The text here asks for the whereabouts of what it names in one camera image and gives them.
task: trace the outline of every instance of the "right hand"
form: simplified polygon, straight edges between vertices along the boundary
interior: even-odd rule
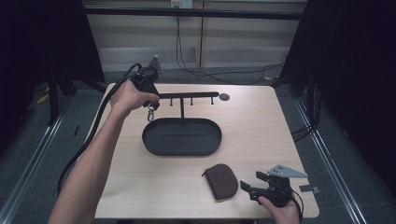
[[[271,201],[261,196],[259,202],[270,211],[276,224],[299,224],[299,211],[294,201],[290,200],[284,207],[276,207]]]
[[[111,110],[126,118],[132,110],[139,108],[146,101],[158,102],[160,97],[154,93],[139,91],[131,80],[126,80],[111,97]]]

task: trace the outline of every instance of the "horizontal rod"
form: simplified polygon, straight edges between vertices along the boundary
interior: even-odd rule
[[[160,99],[218,97],[217,91],[161,93]]]
[[[212,17],[299,21],[303,13],[264,12],[239,10],[213,10],[189,8],[156,8],[156,7],[42,7],[44,10],[61,10],[83,12],[98,15],[137,15],[137,16],[177,16],[177,17]]]

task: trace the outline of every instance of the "keychain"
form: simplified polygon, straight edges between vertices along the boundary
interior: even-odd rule
[[[152,105],[148,106],[148,122],[152,122],[154,120],[154,107]]]

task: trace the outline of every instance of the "black cord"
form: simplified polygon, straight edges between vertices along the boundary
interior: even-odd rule
[[[304,214],[304,202],[303,199],[300,197],[300,194],[298,194],[296,191],[293,189],[291,190],[293,193],[297,194],[297,196],[300,198],[301,206],[297,203],[297,200],[294,197],[291,197],[291,200],[296,204],[298,212],[299,212],[299,219],[300,223],[303,221],[303,214]]]
[[[84,145],[82,145],[82,147],[73,156],[73,158],[69,161],[69,163],[66,164],[66,166],[62,170],[61,175],[59,176],[59,180],[58,180],[58,196],[61,193],[62,186],[64,184],[64,177],[66,176],[66,174],[69,171],[70,167],[72,167],[72,165],[76,162],[76,160],[79,158],[79,156],[81,156],[81,154],[84,152],[84,150],[90,144],[91,140],[94,138],[94,136],[96,134],[96,131],[98,129],[98,126],[99,126],[100,119],[102,118],[103,112],[105,111],[105,108],[107,106],[108,101],[111,99],[111,97],[114,95],[114,93],[119,89],[119,87],[122,85],[122,83],[125,80],[127,80],[127,79],[129,79],[131,77],[131,76],[128,76],[128,75],[131,73],[131,71],[136,66],[138,66],[139,69],[142,67],[142,65],[140,63],[136,63],[136,64],[132,65],[128,69],[128,71],[125,73],[125,75],[123,75],[122,78],[120,80],[118,80],[117,83],[113,86],[113,88],[111,88],[111,90],[108,92],[108,94],[106,95],[105,99],[101,103],[101,105],[99,107],[99,110],[98,110],[98,113],[96,115],[96,119],[95,119],[94,124],[92,126],[92,130],[91,130],[89,136],[87,137],[87,140],[85,140]]]
[[[344,8],[345,4],[346,4],[346,0],[343,1],[342,5],[341,5],[341,7],[340,7],[340,10],[338,10],[338,13],[337,13],[336,18],[335,18],[335,20],[334,20],[334,22],[333,22],[333,25],[331,25],[331,26],[329,27],[329,29],[326,31],[325,34],[329,34],[329,35],[328,35],[328,38],[326,38],[326,36],[325,36],[325,37],[320,41],[320,43],[319,43],[320,45],[323,45],[323,46],[324,46],[324,50],[322,51],[322,53],[321,53],[320,55],[315,55],[315,54],[313,53],[313,51],[314,51],[315,48],[311,48],[311,49],[308,51],[308,53],[306,54],[305,59],[302,60],[302,61],[299,63],[298,67],[302,67],[305,63],[307,63],[309,57],[314,58],[314,56],[317,56],[317,57],[316,57],[316,58],[317,58],[316,64],[317,64],[317,67],[319,67],[319,63],[320,63],[321,61],[323,61],[323,58],[324,58],[325,55],[326,55],[326,51],[327,51],[327,49],[329,48],[330,42],[331,42],[331,40],[332,40],[332,36],[334,35],[334,30],[335,30],[335,28],[336,28],[336,24],[337,24],[337,22],[339,22],[340,15],[341,15],[342,9]],[[290,80],[290,77],[294,77],[294,76],[296,76],[296,75],[297,75],[297,74],[294,73],[292,76],[288,76],[289,78],[286,77],[286,78],[281,78],[281,79]],[[280,85],[280,84],[284,83],[285,81],[279,80],[278,82],[279,82],[278,85]],[[316,110],[316,111],[317,111],[317,112],[316,112],[316,113],[314,112],[314,120],[312,120],[312,121],[313,121],[313,127],[314,127],[314,129],[313,129],[311,132],[313,132],[313,131],[316,129],[316,127],[318,126],[318,122],[319,122],[319,118],[320,118],[320,108],[321,108],[321,103],[322,103],[322,97],[321,97],[320,92],[318,91],[318,87],[316,87],[316,90],[315,90],[315,93],[314,93],[314,94],[316,95],[316,99],[317,99],[317,100],[316,100],[316,105],[317,105],[317,110]],[[294,139],[294,142],[297,142],[297,141],[299,141],[299,140],[301,140],[301,139],[302,139],[302,137],[299,137],[299,138],[297,138],[297,139]]]
[[[258,82],[261,82],[263,77],[264,77],[264,71],[268,71],[270,69],[273,69],[275,67],[278,66],[283,66],[284,63],[278,63],[278,64],[268,64],[265,65],[262,69],[260,70],[255,70],[255,71],[244,71],[244,72],[222,72],[222,73],[213,73],[213,74],[208,74],[202,71],[193,71],[190,70],[186,64],[184,63],[184,59],[183,59],[183,53],[182,53],[182,47],[181,47],[181,37],[180,37],[180,20],[179,17],[177,17],[177,42],[176,42],[176,61],[177,61],[177,65],[185,72],[188,72],[191,75],[197,76],[197,77],[212,77],[215,80],[227,83],[227,84],[231,84],[231,85],[253,85],[256,84]],[[253,73],[261,73],[260,77],[252,82],[249,83],[235,83],[235,82],[231,82],[231,81],[227,81],[215,76],[218,75],[229,75],[229,74],[253,74]]]
[[[323,102],[323,97],[318,90],[318,87],[315,87],[315,110],[314,110],[314,118],[308,126],[305,126],[303,128],[300,128],[297,131],[291,132],[291,135],[293,137],[294,143],[300,141],[301,139],[305,138],[309,134],[311,134],[317,127],[320,119],[320,110],[321,110],[321,104]]]

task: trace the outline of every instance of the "electrical cable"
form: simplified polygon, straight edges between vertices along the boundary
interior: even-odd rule
[[[105,111],[105,108],[107,106],[108,101],[110,101],[111,97],[119,89],[119,87],[122,85],[122,83],[131,77],[131,76],[128,76],[128,75],[137,66],[138,66],[139,69],[142,68],[142,65],[140,63],[135,63],[134,65],[132,65],[128,69],[128,71],[121,77],[121,79],[119,79],[116,82],[116,84],[113,86],[113,88],[111,88],[111,90],[108,92],[108,94],[104,98],[103,102],[101,103],[101,105],[99,107],[98,113],[96,115],[96,119],[94,121],[94,124],[92,126],[92,130],[91,130],[89,136],[87,137],[87,139],[85,140],[84,144],[79,149],[79,151],[73,156],[73,158],[69,161],[69,163],[66,164],[66,166],[62,170],[62,173],[61,173],[61,175],[59,177],[59,180],[58,180],[58,188],[57,188],[58,196],[59,196],[59,194],[61,193],[61,190],[62,190],[62,186],[63,186],[63,183],[64,183],[64,177],[66,176],[66,174],[69,171],[70,167],[72,167],[72,165],[76,162],[76,160],[79,158],[79,156],[81,156],[81,154],[85,151],[87,146],[90,144],[91,140],[94,138],[94,136],[96,134],[96,131],[98,129],[98,126],[99,126],[99,122],[100,122],[100,120],[102,118],[103,112]]]
[[[342,5],[341,5],[341,7],[340,7],[341,9],[344,8],[345,3],[346,3],[346,0],[343,1]],[[315,59],[314,62],[313,62],[312,64],[313,64],[313,65],[316,65],[317,69],[319,68],[320,63],[323,61],[323,58],[324,58],[325,55],[326,55],[326,51],[328,50],[328,48],[329,48],[329,46],[330,46],[330,43],[331,43],[331,41],[332,41],[332,36],[334,35],[337,22],[339,22],[339,18],[340,18],[341,12],[342,12],[341,9],[338,11],[338,13],[337,13],[335,19],[333,20],[332,24],[330,25],[329,29],[326,30],[326,32],[324,33],[324,34],[328,34],[328,35],[325,35],[325,37],[323,37],[323,39],[322,39],[321,41],[319,41],[320,43],[318,43],[318,46],[324,46],[324,47],[323,47],[324,50],[323,50],[321,53],[316,53],[316,54],[320,54],[320,55],[316,55],[316,54],[314,53],[314,49],[316,49],[315,46],[314,46],[313,48],[311,48],[311,49],[308,51],[308,53],[305,55],[304,59],[301,60],[301,62],[298,64],[298,66],[297,66],[297,72],[294,72],[294,73],[292,73],[292,74],[290,74],[290,75],[288,75],[288,76],[286,76],[286,77],[280,78],[280,79],[279,79],[276,83],[274,83],[273,85],[276,85],[276,86],[281,85],[281,84],[283,84],[283,83],[289,81],[289,80],[292,79],[293,77],[297,76],[297,75],[300,74],[301,72],[303,72],[303,71],[300,71],[300,72],[299,72],[299,70],[300,70],[300,68],[301,68],[305,63],[307,63],[307,61],[308,61],[308,59],[309,59],[310,57],[313,58],[313,59]],[[306,130],[311,129],[311,131],[309,131],[309,132],[307,132],[307,133],[305,133],[305,134],[303,134],[303,135],[299,135],[297,138],[293,137],[293,138],[294,138],[294,142],[297,142],[297,141],[301,140],[302,138],[304,138],[305,136],[307,136],[308,134],[310,134],[311,132],[313,132],[313,131],[317,128],[317,126],[318,126],[318,122],[319,122],[319,118],[320,118],[320,108],[321,108],[321,103],[322,103],[322,96],[321,96],[320,92],[318,91],[318,87],[316,87],[316,91],[315,91],[314,94],[317,96],[317,98],[316,98],[316,104],[314,104],[314,105],[317,106],[317,109],[316,109],[317,113],[316,113],[316,115],[314,115],[314,120],[312,120],[313,124],[305,128]]]
[[[296,204],[298,212],[299,212],[299,219],[300,223],[303,221],[303,214],[304,214],[304,202],[303,199],[301,198],[300,194],[298,194],[296,191],[293,189],[291,190],[293,193],[297,194],[297,196],[300,198],[301,206],[297,203],[297,200],[294,197],[291,197],[291,200]]]
[[[321,110],[321,104],[323,101],[323,97],[320,93],[320,91],[318,90],[318,87],[315,87],[315,110],[314,110],[314,118],[311,122],[310,125],[305,126],[297,131],[291,132],[291,135],[293,137],[293,141],[294,143],[300,141],[301,139],[303,139],[304,137],[308,136],[309,134],[311,134],[318,126],[319,123],[319,119],[320,119],[320,110]]]
[[[270,69],[273,69],[275,67],[278,66],[283,66],[284,63],[278,63],[278,64],[268,64],[265,65],[262,69],[260,70],[255,70],[255,71],[244,71],[244,72],[222,72],[222,73],[214,73],[214,74],[208,74],[202,71],[193,71],[190,70],[186,64],[184,63],[184,59],[183,59],[183,53],[182,53],[182,47],[181,47],[181,37],[180,37],[180,20],[179,17],[177,17],[177,50],[176,50],[176,58],[177,58],[177,65],[185,72],[188,72],[191,75],[197,76],[197,77],[212,77],[215,80],[227,83],[227,84],[231,84],[231,85],[253,85],[256,84],[258,82],[261,82],[263,77],[264,77],[264,71],[268,71]],[[215,76],[218,75],[228,75],[228,74],[253,74],[253,73],[261,73],[260,77],[257,80],[254,80],[252,82],[249,83],[235,83],[235,82],[231,82],[231,81],[227,81]]]

